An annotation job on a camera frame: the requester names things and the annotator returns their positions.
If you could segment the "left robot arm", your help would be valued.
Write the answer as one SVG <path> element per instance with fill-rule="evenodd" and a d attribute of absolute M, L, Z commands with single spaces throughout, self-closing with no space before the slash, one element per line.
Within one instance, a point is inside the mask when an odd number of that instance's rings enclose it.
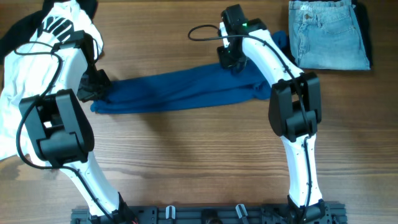
<path fill-rule="evenodd" d="M 58 60 L 47 88 L 39 95 L 21 99 L 22 115 L 16 146 L 21 160 L 36 169 L 21 149 L 26 128 L 34 157 L 48 162 L 47 170 L 61 170 L 75 184 L 88 204 L 90 223 L 138 223 L 139 219 L 113 188 L 99 167 L 93 149 L 95 138 L 80 103 L 98 100 L 110 88 L 104 70 L 96 69 L 99 44 L 83 30 L 51 46 Z"/>

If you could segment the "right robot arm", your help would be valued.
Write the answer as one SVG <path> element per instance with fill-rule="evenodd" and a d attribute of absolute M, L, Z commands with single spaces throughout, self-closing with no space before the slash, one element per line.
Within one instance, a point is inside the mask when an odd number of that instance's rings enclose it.
<path fill-rule="evenodd" d="M 226 68 L 252 61 L 271 86 L 268 118 L 285 148 L 290 187 L 288 223 L 327 223 L 330 214 L 318 187 L 315 167 L 317 125 L 322 120 L 320 81 L 296 67 L 260 19 L 249 20 L 240 5 L 221 13 L 219 59 Z"/>

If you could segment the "blue polo shirt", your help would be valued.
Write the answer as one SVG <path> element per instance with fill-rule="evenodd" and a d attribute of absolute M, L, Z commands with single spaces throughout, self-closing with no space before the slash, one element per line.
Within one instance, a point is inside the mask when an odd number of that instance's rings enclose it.
<path fill-rule="evenodd" d="M 189 110 L 268 100 L 271 85 L 253 61 L 241 72 L 214 63 L 188 70 L 113 81 L 90 110 L 99 114 L 133 114 Z"/>

